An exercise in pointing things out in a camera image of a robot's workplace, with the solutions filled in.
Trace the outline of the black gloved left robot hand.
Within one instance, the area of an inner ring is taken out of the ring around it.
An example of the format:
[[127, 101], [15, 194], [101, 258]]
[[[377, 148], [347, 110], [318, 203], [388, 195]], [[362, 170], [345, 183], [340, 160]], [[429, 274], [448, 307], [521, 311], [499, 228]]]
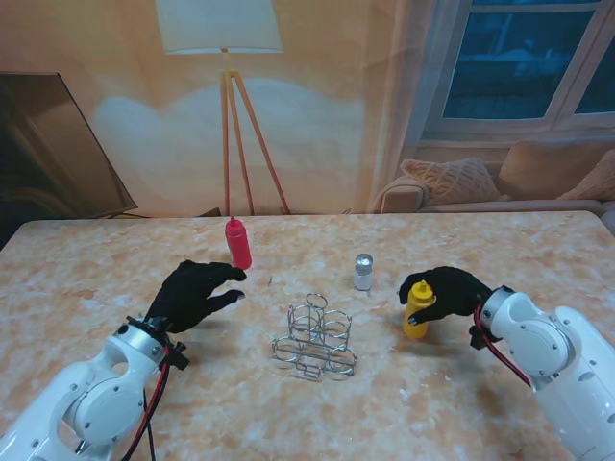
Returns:
[[163, 282], [144, 321], [155, 320], [168, 333], [181, 333], [196, 327], [211, 314], [236, 303], [245, 295], [229, 290], [213, 296], [227, 281], [244, 281], [245, 272], [229, 263], [183, 261]]

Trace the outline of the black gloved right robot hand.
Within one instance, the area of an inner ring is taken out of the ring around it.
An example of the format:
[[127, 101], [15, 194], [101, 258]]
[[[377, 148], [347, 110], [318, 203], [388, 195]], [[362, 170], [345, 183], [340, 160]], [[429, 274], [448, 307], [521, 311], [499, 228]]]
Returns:
[[493, 289], [464, 270], [440, 266], [428, 271], [410, 274], [399, 289], [401, 304], [407, 303], [410, 288], [425, 281], [435, 295], [435, 302], [409, 317], [411, 324], [441, 320], [449, 315], [472, 316], [480, 304], [492, 295]]

